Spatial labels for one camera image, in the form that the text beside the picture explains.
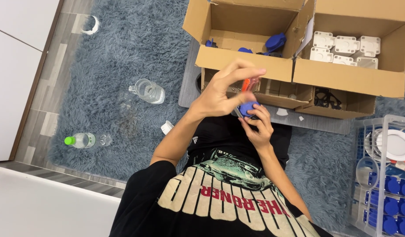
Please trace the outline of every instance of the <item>clear plastic cup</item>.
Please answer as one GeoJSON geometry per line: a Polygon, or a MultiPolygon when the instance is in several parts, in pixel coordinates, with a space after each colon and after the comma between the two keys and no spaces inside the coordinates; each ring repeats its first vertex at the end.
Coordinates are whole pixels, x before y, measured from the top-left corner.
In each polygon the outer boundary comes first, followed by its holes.
{"type": "Polygon", "coordinates": [[[165,100],[165,90],[157,83],[145,78],[138,80],[134,86],[130,86],[129,91],[151,104],[158,105],[165,100]]]}

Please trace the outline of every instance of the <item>black shorts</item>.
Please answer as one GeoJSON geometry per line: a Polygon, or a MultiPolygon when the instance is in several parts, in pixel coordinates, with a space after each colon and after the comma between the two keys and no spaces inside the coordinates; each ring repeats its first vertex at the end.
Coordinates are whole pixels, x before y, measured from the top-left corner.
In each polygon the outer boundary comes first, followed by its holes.
{"type": "MultiPolygon", "coordinates": [[[[270,143],[284,170],[286,162],[289,160],[288,149],[292,137],[292,127],[275,123],[271,123],[271,125],[274,132],[271,135],[270,143]]],[[[242,156],[251,157],[253,162],[262,167],[255,147],[246,136],[240,121],[233,115],[203,119],[188,147],[188,157],[192,158],[213,148],[222,148],[232,154],[239,153],[242,156]]],[[[192,165],[190,161],[191,159],[185,167],[192,165]]]]}

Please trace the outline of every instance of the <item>hand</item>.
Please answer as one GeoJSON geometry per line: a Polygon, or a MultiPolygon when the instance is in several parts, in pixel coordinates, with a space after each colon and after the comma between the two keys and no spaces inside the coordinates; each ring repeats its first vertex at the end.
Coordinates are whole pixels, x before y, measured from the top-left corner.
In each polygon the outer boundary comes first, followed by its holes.
{"type": "Polygon", "coordinates": [[[198,114],[201,119],[217,117],[231,113],[236,106],[244,102],[256,101],[252,92],[241,92],[228,99],[226,90],[237,81],[262,76],[265,73],[265,69],[255,68],[251,62],[237,59],[213,76],[201,95],[191,104],[189,110],[198,114]]]}
{"type": "Polygon", "coordinates": [[[245,119],[238,119],[242,124],[242,127],[245,130],[249,140],[257,150],[269,148],[271,146],[270,137],[274,131],[270,122],[270,113],[263,105],[254,104],[253,108],[253,110],[248,110],[247,113],[255,114],[259,120],[250,119],[249,117],[245,117],[245,119]],[[258,128],[258,132],[252,130],[248,124],[256,126],[258,128]]]}

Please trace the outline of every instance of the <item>clear plastic basket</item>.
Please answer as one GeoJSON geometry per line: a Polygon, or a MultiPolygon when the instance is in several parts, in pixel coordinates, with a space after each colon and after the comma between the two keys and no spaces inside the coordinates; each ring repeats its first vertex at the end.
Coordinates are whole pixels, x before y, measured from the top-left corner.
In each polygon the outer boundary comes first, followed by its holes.
{"type": "Polygon", "coordinates": [[[356,176],[348,221],[374,237],[402,237],[404,235],[400,233],[389,234],[382,231],[384,221],[384,227],[392,232],[388,226],[389,215],[384,213],[384,198],[388,195],[397,198],[398,195],[389,193],[390,187],[393,187],[393,183],[390,183],[393,178],[386,177],[386,169],[381,167],[386,167],[385,164],[389,162],[383,155],[387,154],[389,129],[405,133],[405,118],[386,115],[384,118],[359,120],[355,121],[354,129],[353,155],[356,157],[356,176]]]}

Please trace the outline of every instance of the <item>cardboard box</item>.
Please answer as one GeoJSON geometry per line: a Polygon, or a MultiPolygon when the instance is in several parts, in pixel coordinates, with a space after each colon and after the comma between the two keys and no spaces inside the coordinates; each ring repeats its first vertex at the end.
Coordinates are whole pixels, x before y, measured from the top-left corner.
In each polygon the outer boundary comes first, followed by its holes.
{"type": "MultiPolygon", "coordinates": [[[[201,91],[205,89],[217,72],[218,70],[202,68],[201,91]]],[[[241,87],[242,81],[232,84],[227,89],[227,97],[235,96],[241,87]]],[[[309,85],[294,85],[290,82],[261,78],[257,86],[254,87],[253,93],[260,103],[294,109],[298,106],[307,105],[313,99],[312,90],[313,87],[309,85]],[[295,94],[296,99],[288,98],[290,94],[295,94]]]]}
{"type": "Polygon", "coordinates": [[[376,96],[347,92],[342,90],[331,89],[330,91],[338,100],[342,102],[342,109],[333,109],[331,105],[328,108],[314,105],[315,87],[312,90],[313,98],[308,104],[299,106],[295,109],[297,112],[309,113],[321,116],[327,116],[337,119],[352,119],[373,115],[375,113],[376,96]]]}
{"type": "MultiPolygon", "coordinates": [[[[295,59],[294,82],[367,95],[405,96],[405,0],[316,0],[306,21],[310,19],[305,41],[314,31],[380,37],[378,70],[309,60],[310,40],[295,59]]],[[[328,112],[316,114],[331,116],[328,112]]]]}
{"type": "Polygon", "coordinates": [[[304,0],[190,0],[183,29],[200,42],[195,64],[221,70],[234,59],[242,58],[266,68],[265,78],[291,82],[292,56],[305,34],[299,29],[305,29],[305,18],[312,15],[310,8],[300,11],[303,3],[304,0]],[[256,54],[266,52],[265,42],[281,32],[287,38],[283,58],[256,54]],[[218,48],[205,46],[211,39],[218,48]],[[238,52],[240,47],[251,49],[253,54],[238,52]]]}

